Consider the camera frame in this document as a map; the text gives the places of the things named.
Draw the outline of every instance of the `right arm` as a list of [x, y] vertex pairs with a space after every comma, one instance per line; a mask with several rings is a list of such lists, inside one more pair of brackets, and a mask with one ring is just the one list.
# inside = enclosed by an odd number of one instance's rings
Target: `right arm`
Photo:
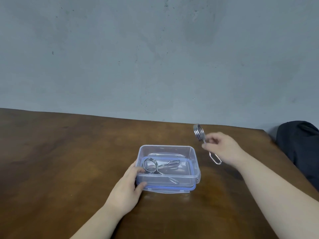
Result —
[[206, 135], [203, 148], [236, 168], [280, 239], [318, 239], [319, 202], [243, 151], [221, 132]]

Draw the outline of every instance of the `person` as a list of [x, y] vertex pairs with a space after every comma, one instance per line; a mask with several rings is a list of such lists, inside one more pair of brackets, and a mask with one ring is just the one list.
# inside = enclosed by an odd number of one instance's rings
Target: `person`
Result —
[[[319, 202], [284, 180], [238, 143], [221, 132], [206, 135], [202, 147], [215, 153], [223, 162], [236, 168], [244, 178], [270, 226], [280, 239], [318, 239]], [[145, 183], [135, 188], [135, 167], [128, 168], [110, 193], [105, 205], [71, 239], [110, 238], [120, 219], [137, 204]]]

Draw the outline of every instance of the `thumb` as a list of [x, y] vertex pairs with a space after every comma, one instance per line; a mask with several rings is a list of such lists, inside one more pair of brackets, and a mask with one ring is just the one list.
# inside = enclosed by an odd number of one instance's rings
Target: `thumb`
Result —
[[212, 153], [218, 152], [218, 145], [213, 143], [203, 143], [202, 148]]
[[140, 183], [136, 188], [135, 188], [135, 194], [140, 197], [143, 189], [145, 188], [145, 186], [147, 185], [146, 182], [142, 182]]

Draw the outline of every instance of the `person's left hand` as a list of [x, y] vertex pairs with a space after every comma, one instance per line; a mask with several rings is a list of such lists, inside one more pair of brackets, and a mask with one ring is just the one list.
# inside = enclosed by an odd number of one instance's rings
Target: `person's left hand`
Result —
[[117, 182], [105, 202], [105, 207], [117, 213], [122, 218], [137, 204], [146, 182], [140, 183], [135, 188], [135, 178], [139, 172], [144, 172], [141, 167], [135, 167], [136, 161], [131, 164], [123, 177]]

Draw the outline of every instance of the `hand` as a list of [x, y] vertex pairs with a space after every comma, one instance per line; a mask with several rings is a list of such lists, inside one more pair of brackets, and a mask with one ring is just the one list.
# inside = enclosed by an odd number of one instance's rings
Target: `hand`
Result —
[[202, 147], [215, 153], [223, 162], [236, 166], [243, 162], [247, 153], [242, 150], [238, 143], [230, 136], [222, 132], [213, 132], [205, 136], [209, 143], [204, 143]]
[[104, 205], [120, 218], [136, 206], [142, 190], [146, 186], [146, 182], [142, 182], [135, 188], [137, 174], [144, 172], [144, 169], [135, 167], [135, 164], [136, 161], [131, 164], [123, 177], [117, 182]]

